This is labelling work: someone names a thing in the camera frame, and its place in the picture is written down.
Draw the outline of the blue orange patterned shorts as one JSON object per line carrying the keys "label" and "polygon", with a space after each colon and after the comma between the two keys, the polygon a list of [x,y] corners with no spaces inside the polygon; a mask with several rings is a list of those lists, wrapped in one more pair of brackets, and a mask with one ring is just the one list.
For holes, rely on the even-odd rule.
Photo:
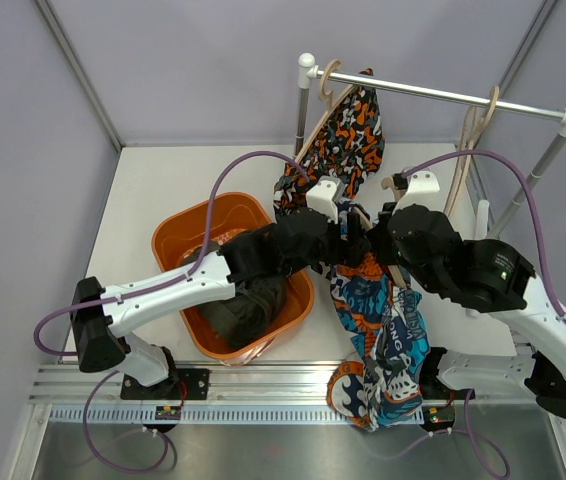
{"label": "blue orange patterned shorts", "polygon": [[430,352],[422,295],[396,283],[370,253],[354,268],[321,263],[314,270],[329,283],[356,355],[332,373],[327,404],[369,432],[409,420],[423,402],[419,375]]}

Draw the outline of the olive green shorts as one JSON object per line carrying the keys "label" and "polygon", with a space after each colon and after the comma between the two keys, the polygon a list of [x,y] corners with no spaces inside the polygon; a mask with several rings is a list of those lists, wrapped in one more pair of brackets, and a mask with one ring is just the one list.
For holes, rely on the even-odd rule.
{"label": "olive green shorts", "polygon": [[211,240],[209,253],[220,253],[230,268],[234,297],[200,304],[196,311],[232,350],[265,335],[287,301],[286,277],[278,271],[273,228],[245,230],[221,244]]}

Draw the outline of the orange black camo shorts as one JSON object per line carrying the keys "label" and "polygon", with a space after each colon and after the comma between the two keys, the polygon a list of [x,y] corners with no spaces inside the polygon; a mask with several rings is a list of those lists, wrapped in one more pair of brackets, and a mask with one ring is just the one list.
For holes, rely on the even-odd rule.
{"label": "orange black camo shorts", "polygon": [[275,183],[275,214],[284,215],[304,207],[306,192],[324,176],[341,180],[343,196],[355,199],[364,182],[382,166],[384,149],[376,90],[358,85],[346,87],[294,158],[306,174],[286,166]]}

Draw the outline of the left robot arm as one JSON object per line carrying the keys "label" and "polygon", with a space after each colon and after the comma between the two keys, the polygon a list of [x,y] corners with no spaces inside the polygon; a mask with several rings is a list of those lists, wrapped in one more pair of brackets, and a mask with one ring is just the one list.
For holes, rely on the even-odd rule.
{"label": "left robot arm", "polygon": [[174,311],[229,300],[317,264],[359,265],[370,250],[360,212],[331,218],[310,208],[234,236],[193,264],[132,285],[79,281],[70,322],[83,373],[121,372],[154,397],[171,396],[178,375],[171,352],[135,330]]}

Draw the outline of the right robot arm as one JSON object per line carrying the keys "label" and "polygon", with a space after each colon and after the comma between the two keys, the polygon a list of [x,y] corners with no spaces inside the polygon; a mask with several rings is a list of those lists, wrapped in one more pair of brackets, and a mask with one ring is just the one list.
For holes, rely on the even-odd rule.
{"label": "right robot arm", "polygon": [[443,213],[394,202],[384,204],[368,238],[381,265],[396,266],[424,291],[502,322],[531,345],[531,352],[513,356],[441,348],[416,372],[420,392],[528,396],[566,419],[566,312],[555,311],[541,275],[515,248],[499,240],[464,240]]}

